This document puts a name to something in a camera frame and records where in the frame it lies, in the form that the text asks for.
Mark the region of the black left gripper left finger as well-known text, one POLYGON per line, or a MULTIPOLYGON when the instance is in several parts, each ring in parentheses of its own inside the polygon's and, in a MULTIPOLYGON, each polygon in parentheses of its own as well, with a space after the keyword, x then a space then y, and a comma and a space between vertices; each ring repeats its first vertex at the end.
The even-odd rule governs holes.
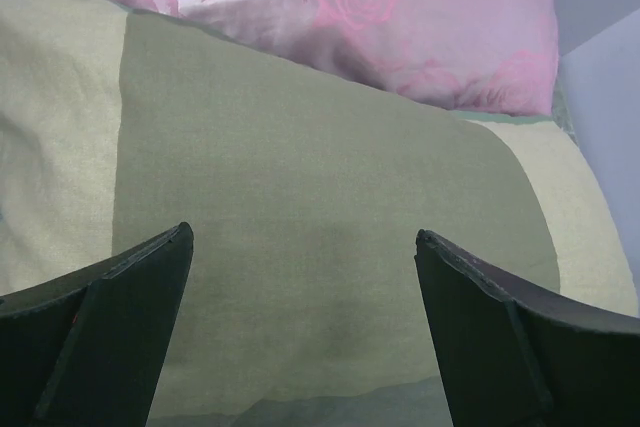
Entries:
POLYGON ((2 425, 145 425, 193 251, 181 223, 2 296, 2 425))

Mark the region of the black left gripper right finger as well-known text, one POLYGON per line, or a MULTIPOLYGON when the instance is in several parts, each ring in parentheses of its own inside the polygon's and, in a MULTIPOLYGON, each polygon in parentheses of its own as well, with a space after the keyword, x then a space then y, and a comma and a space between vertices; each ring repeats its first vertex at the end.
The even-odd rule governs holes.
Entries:
POLYGON ((415 263, 456 426, 636 426, 639 321, 421 230, 415 263))

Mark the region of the blue green brown pillowcase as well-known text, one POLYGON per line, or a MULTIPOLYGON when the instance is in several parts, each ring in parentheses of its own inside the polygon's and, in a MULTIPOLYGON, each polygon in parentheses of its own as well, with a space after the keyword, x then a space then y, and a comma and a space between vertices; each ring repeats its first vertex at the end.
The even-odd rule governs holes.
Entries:
POLYGON ((447 112, 109 0, 1 0, 1 290, 187 222, 153 426, 447 426, 433 230, 626 315, 599 185, 550 120, 447 112))

